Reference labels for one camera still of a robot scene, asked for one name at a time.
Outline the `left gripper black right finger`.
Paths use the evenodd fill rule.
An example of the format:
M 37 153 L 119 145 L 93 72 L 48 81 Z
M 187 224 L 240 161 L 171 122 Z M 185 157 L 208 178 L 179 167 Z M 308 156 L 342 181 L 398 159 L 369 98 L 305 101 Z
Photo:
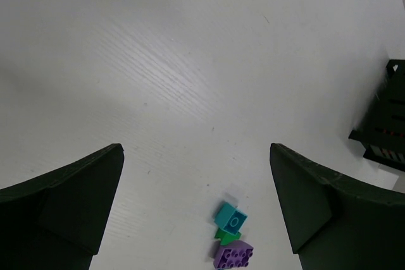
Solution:
M 404 194 L 270 146 L 270 167 L 303 269 L 404 269 Z

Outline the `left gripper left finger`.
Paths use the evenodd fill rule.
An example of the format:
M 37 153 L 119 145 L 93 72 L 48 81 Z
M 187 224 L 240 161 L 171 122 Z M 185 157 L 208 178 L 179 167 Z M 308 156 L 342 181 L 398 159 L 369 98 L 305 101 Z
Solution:
M 124 164 L 121 144 L 1 189 L 1 269 L 89 269 Z

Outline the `purple lego plate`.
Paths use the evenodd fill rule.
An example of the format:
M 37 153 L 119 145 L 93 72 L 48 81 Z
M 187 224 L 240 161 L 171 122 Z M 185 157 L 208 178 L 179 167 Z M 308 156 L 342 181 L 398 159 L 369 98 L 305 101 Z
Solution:
M 213 266 L 215 269 L 237 269 L 247 267 L 253 256 L 254 248 L 242 240 L 235 240 L 228 245 L 219 245 Z

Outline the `teal square lego piece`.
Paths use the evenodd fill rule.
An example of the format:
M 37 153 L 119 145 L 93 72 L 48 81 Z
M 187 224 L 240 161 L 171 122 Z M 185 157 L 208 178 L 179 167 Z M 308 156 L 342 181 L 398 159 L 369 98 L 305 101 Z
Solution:
M 214 222 L 224 232 L 236 235 L 247 219 L 247 215 L 238 208 L 224 202 L 214 216 Z

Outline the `small green lego piece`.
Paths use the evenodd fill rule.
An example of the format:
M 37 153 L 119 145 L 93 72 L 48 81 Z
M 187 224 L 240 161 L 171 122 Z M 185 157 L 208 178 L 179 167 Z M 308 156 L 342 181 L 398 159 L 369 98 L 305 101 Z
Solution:
M 221 230 L 220 228 L 217 229 L 215 233 L 215 239 L 220 241 L 221 246 L 226 246 L 236 240 L 239 240 L 241 238 L 241 233 L 238 232 L 237 234 L 229 234 L 224 230 Z

